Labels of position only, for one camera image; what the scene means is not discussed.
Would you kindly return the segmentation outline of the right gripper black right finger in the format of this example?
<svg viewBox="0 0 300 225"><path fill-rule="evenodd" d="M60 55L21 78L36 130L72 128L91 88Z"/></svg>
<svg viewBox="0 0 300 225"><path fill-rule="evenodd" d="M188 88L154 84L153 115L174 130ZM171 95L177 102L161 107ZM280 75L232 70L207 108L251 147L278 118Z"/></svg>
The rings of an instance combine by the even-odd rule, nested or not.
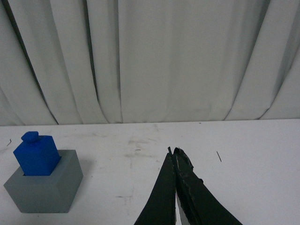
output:
<svg viewBox="0 0 300 225"><path fill-rule="evenodd" d="M182 149L174 149L172 160L176 174L177 195L191 225L241 224L206 188L203 180L193 172L194 167Z"/></svg>

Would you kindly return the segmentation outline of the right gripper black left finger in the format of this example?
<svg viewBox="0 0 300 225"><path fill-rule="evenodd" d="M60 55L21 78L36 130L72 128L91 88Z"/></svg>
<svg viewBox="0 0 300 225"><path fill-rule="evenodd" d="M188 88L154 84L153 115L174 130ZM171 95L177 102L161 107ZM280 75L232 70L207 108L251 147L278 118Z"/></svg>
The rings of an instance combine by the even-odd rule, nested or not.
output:
<svg viewBox="0 0 300 225"><path fill-rule="evenodd" d="M154 184L149 199L136 225L174 225L176 224L175 210L176 178L172 161L172 151L168 153Z"/></svg>

